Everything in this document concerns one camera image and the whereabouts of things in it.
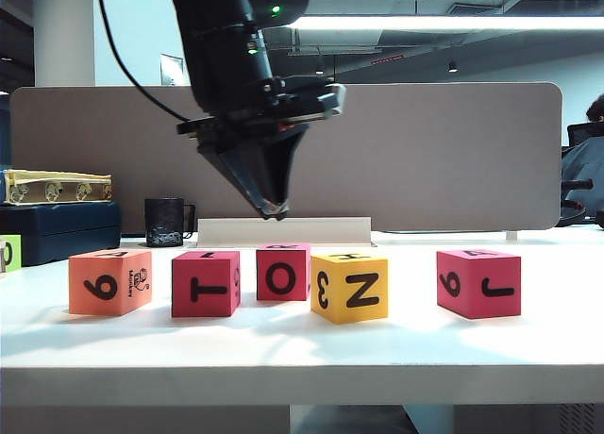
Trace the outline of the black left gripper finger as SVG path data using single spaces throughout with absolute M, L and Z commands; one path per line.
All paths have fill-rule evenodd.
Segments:
M 240 146 L 221 147 L 200 142 L 197 152 L 237 190 L 260 217 L 271 217 L 273 210 L 260 190 L 259 181 L 245 161 Z
M 294 125 L 271 137 L 264 147 L 266 218 L 282 220 L 289 212 L 289 184 L 294 155 L 309 128 L 306 124 Z

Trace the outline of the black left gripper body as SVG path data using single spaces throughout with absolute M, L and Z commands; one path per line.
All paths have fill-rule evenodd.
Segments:
M 259 29 L 250 24 L 179 24 L 197 105 L 204 119 L 185 120 L 180 135 L 204 150 L 281 146 L 330 117 L 330 85 L 316 75 L 272 73 Z

